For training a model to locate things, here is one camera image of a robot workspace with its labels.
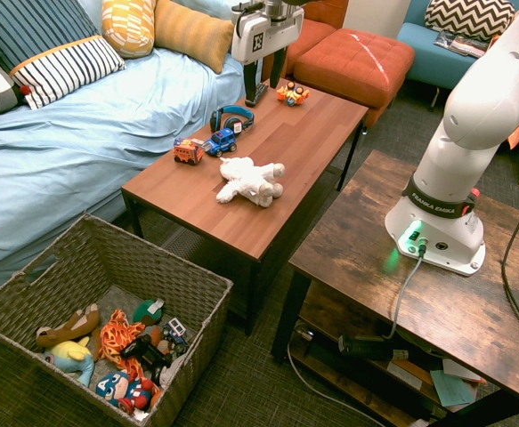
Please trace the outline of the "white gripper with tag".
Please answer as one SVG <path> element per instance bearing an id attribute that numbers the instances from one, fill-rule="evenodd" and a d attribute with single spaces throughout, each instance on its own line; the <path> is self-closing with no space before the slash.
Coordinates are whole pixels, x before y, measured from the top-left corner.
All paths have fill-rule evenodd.
<path id="1" fill-rule="evenodd" d="M 304 9 L 288 3 L 239 3 L 231 8 L 231 55 L 244 66 L 245 103 L 256 104 L 257 60 L 273 53 L 270 87 L 276 88 L 293 44 L 302 30 Z"/>

